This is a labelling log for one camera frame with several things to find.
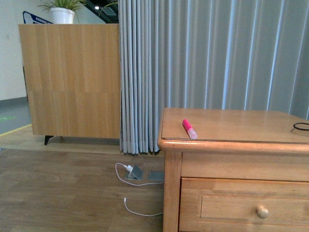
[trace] blue sign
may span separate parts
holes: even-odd
[[[23,17],[24,17],[25,24],[52,24],[51,22],[43,18],[40,18],[34,14],[31,14],[27,11],[23,12]]]

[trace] white flower pot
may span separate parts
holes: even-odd
[[[55,24],[72,24],[74,21],[74,11],[65,8],[50,8]]]

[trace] drawer knob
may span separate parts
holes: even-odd
[[[256,214],[258,215],[259,218],[265,219],[269,215],[268,209],[264,208],[264,206],[260,205],[255,209]]]

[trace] white wall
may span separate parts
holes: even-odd
[[[23,12],[53,22],[51,13],[42,11],[41,0],[0,0],[0,101],[26,96],[18,24]],[[77,12],[81,24],[104,23],[87,8]]]

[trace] wooden panel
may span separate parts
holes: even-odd
[[[309,157],[183,153],[182,176],[308,181]]]
[[[182,154],[165,152],[163,232],[178,231]]]
[[[163,139],[190,140],[182,126],[185,118],[197,140],[308,144],[308,133],[293,129],[304,119],[282,112],[165,108]]]
[[[33,133],[119,138],[119,25],[19,25]]]
[[[183,178],[181,196],[180,231],[309,231],[309,183]]]

